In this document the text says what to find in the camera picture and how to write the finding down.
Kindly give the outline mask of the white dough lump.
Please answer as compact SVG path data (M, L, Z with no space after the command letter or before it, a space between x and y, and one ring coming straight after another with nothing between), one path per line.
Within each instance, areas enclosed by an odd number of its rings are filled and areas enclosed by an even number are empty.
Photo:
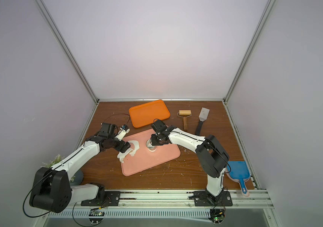
M128 141L132 147L128 148L124 153L119 152L117 155L117 158L119 159L120 163L124 163L124 159L127 155L130 155L131 157L133 157L136 152L140 149L140 144L138 141Z

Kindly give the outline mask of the pink silicone mat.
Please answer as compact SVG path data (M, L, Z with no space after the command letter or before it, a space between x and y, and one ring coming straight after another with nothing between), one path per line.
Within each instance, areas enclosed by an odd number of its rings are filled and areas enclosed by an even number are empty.
M127 155L124 163L121 163L123 175L131 176L180 156L180 150L175 144L157 146L155 152L150 152L146 147L146 142L151 139L151 135L154 133L154 130L150 129L123 139L126 142L135 140L140 144L140 149L136 154L133 157Z

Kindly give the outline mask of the wooden rolling pin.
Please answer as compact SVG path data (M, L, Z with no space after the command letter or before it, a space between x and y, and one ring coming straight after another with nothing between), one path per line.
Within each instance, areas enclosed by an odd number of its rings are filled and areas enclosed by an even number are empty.
M179 110L177 113L178 117L183 119L183 130L188 131L188 120L187 118L192 115L191 110Z

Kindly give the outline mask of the black handled metal spatula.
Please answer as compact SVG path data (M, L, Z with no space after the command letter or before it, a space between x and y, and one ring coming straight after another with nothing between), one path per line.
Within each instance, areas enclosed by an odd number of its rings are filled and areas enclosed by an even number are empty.
M198 117L199 122L198 122L197 128L195 130L195 134L198 135L198 136L201 133L201 129L202 129L204 121L208 118L209 111L210 111L209 109L204 108L204 107L200 111L200 114L199 114L199 117Z

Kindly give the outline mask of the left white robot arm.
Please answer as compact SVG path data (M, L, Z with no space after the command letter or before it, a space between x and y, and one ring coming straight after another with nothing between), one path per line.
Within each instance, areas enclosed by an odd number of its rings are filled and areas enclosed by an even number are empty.
M31 207L62 212L69 204L90 201L102 206L106 202L104 186L99 183L71 186L70 180L90 159L109 148L124 153L130 144L123 140L130 129L103 123L101 129L85 140L76 151L51 167L41 167L28 194Z

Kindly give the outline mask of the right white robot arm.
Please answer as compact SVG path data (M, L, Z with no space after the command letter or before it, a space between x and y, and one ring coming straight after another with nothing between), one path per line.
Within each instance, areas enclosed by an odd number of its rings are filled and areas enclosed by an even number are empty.
M154 134L151 135L147 147L154 148L167 144L175 144L193 151L202 169L208 175L206 190L210 196L219 197L224 189L223 178L227 171L229 155L218 139L194 135L175 126L167 126L156 120L151 124Z

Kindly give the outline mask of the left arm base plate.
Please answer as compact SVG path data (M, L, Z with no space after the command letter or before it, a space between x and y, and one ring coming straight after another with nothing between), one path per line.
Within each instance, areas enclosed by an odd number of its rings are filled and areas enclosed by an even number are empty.
M101 191L95 199L82 201L81 206L98 206L103 208L118 206L120 194L120 191Z

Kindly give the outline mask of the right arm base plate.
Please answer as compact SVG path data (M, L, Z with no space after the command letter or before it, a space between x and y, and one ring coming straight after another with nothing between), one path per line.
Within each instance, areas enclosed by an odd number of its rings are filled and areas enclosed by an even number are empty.
M197 207L233 206L232 197L229 191L222 191L218 196L213 196L208 191L194 191L193 195L190 196L189 199L193 200Z

